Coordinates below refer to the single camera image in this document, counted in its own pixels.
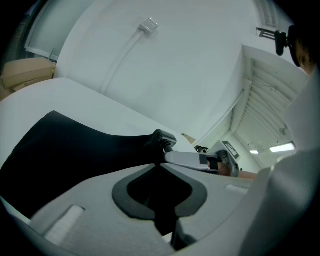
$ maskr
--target white ceiling panel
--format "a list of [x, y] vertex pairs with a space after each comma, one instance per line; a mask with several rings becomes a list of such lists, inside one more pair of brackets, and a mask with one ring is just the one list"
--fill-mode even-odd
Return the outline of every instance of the white ceiling panel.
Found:
[[249, 97], [236, 134], [248, 149], [266, 150], [292, 141], [284, 114], [304, 86], [271, 65], [252, 59]]

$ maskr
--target white wall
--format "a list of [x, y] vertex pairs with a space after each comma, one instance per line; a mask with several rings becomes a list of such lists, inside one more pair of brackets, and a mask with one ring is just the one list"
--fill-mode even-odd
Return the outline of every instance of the white wall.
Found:
[[211, 149], [230, 129], [232, 111], [219, 123], [216, 128], [199, 143], [202, 147]]
[[84, 11], [94, 0], [49, 0], [43, 14], [30, 32], [27, 51], [59, 57], [64, 43]]
[[258, 173], [261, 167], [258, 165], [252, 154], [244, 147], [244, 145], [234, 136], [233, 133], [227, 134], [221, 141], [228, 141], [240, 155], [240, 159], [237, 162], [239, 169], [250, 173]]
[[253, 0], [98, 0], [70, 33], [57, 77], [99, 92], [147, 17], [159, 28], [130, 49], [105, 95], [199, 139], [242, 90], [241, 42], [260, 22]]

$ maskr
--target ceiling light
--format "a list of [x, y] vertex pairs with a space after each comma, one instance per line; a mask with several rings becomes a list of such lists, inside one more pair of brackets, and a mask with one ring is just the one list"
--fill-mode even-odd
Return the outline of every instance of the ceiling light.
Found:
[[270, 147], [271, 152], [282, 152], [282, 151], [290, 151], [295, 149], [296, 147], [292, 142], [281, 145], [281, 146]]

